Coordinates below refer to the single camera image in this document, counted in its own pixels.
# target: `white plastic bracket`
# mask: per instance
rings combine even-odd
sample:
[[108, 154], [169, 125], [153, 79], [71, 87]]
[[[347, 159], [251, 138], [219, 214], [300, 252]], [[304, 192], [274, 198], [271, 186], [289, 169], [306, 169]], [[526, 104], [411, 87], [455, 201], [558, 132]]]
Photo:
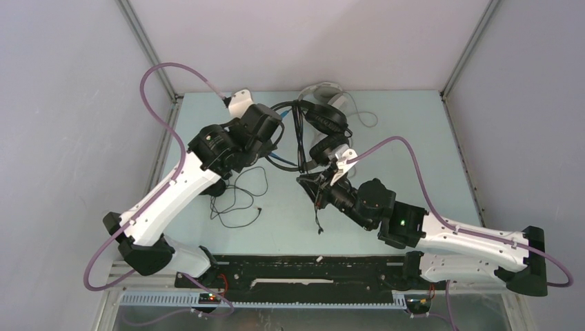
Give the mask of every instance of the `white plastic bracket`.
[[228, 106], [230, 116], [240, 119], [252, 104], [254, 104], [254, 100], [252, 100], [252, 93], [250, 90], [243, 89], [232, 94], [232, 99]]
[[333, 156], [337, 159], [337, 172], [331, 179], [331, 186], [335, 184], [340, 178], [342, 178], [357, 162], [347, 163], [351, 159], [357, 157], [357, 153], [349, 148], [346, 144], [339, 146], [333, 151]]

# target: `white wall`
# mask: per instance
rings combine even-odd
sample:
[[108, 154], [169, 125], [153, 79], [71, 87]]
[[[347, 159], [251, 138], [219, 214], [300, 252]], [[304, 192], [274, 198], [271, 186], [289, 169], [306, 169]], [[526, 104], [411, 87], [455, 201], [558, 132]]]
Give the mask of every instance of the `white wall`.
[[[581, 330], [585, 2], [504, 1], [449, 106], [490, 227], [545, 230], [575, 276], [531, 299], [540, 330]], [[565, 281], [549, 263], [550, 281]]]
[[[131, 1], [162, 61], [222, 90], [440, 90], [488, 0]], [[180, 92], [207, 92], [169, 70]]]
[[[89, 330], [101, 218], [142, 196], [162, 133], [148, 62], [113, 0], [2, 1], [0, 44], [0, 330]], [[168, 113], [154, 77], [148, 95]]]

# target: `black end cap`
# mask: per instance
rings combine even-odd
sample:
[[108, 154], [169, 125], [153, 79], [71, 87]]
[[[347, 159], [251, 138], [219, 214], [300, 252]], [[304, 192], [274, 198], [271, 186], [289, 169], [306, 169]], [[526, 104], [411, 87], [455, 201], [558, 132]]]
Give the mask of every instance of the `black end cap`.
[[[528, 245], [544, 252], [544, 230], [535, 226], [529, 226], [524, 231], [528, 239]], [[518, 294], [531, 297], [546, 297], [548, 286], [546, 285], [546, 262], [544, 257], [529, 252], [524, 259], [526, 268], [519, 272], [511, 272], [503, 268], [494, 271], [496, 277], [506, 282], [506, 288]]]
[[217, 181], [216, 183], [213, 183], [212, 185], [210, 185], [209, 187], [207, 187], [205, 190], [203, 190], [203, 192], [201, 192], [201, 195], [210, 195], [212, 197], [219, 197], [221, 196], [227, 188], [227, 184], [225, 181]]
[[[120, 214], [116, 212], [109, 212], [103, 217], [101, 221], [105, 225], [106, 230], [108, 231], [110, 236], [116, 233], [116, 231], [120, 230]], [[116, 241], [118, 243], [121, 243], [124, 240], [126, 240], [126, 235], [124, 233], [120, 234], [116, 238]]]
[[404, 263], [402, 264], [403, 277], [418, 278], [420, 276], [420, 259], [423, 255], [423, 252], [418, 251], [408, 252], [404, 255]]
[[124, 261], [142, 276], [150, 276], [162, 270], [175, 252], [162, 236], [152, 246], [133, 245], [130, 239], [126, 239], [118, 245], [118, 251]]

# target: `headphone ear cup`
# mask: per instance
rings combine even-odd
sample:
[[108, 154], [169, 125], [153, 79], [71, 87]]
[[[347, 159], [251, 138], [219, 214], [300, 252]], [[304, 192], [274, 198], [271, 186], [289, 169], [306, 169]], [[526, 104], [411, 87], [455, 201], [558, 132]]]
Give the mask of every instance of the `headphone ear cup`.
[[326, 166], [329, 163], [329, 155], [337, 146], [343, 144], [349, 145], [348, 137], [344, 134], [332, 134], [313, 146], [309, 151], [309, 155], [318, 165]]
[[330, 105], [311, 104], [310, 107], [307, 107], [305, 119], [319, 132], [327, 135], [343, 133], [348, 130], [346, 115]]

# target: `black headphones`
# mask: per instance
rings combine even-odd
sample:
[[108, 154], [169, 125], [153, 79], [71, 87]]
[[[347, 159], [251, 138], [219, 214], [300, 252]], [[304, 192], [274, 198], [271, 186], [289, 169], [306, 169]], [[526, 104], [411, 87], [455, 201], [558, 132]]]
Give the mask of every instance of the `black headphones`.
[[306, 170], [317, 166], [326, 166], [329, 155], [340, 145], [349, 144], [352, 132], [348, 128], [347, 117], [341, 110], [331, 105], [319, 105], [307, 100], [299, 100], [299, 106], [305, 110], [305, 120], [320, 133], [327, 137], [316, 143], [310, 150], [311, 161], [307, 162]]

